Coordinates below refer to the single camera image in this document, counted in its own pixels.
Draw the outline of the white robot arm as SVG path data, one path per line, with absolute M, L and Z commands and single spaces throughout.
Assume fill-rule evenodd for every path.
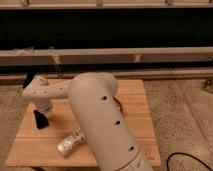
M 56 84 L 38 76 L 22 96 L 34 102 L 39 112 L 48 109 L 53 99 L 68 99 L 101 171 L 153 171 L 114 102 L 117 90 L 112 74 L 83 73 Z

